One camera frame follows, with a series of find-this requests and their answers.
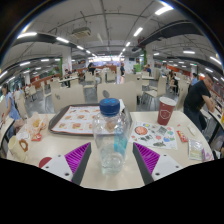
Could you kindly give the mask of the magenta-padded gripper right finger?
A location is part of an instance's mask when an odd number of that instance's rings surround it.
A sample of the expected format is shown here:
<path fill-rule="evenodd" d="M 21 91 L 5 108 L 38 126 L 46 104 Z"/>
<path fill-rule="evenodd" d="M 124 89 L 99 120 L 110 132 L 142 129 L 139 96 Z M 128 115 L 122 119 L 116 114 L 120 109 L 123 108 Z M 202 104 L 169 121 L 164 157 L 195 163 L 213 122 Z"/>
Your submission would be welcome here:
<path fill-rule="evenodd" d="M 145 185 L 182 169 L 168 154 L 158 154 L 138 143 L 133 144 L 133 154 Z"/>

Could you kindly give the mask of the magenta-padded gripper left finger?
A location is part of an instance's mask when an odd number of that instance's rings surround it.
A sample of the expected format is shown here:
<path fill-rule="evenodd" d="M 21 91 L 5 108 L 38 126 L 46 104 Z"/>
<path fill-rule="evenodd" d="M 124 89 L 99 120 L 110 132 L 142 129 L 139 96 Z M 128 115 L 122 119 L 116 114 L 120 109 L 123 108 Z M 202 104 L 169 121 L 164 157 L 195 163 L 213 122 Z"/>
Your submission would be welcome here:
<path fill-rule="evenodd" d="M 91 154 L 91 143 L 86 143 L 66 155 L 50 159 L 42 169 L 65 180 L 80 185 Z"/>

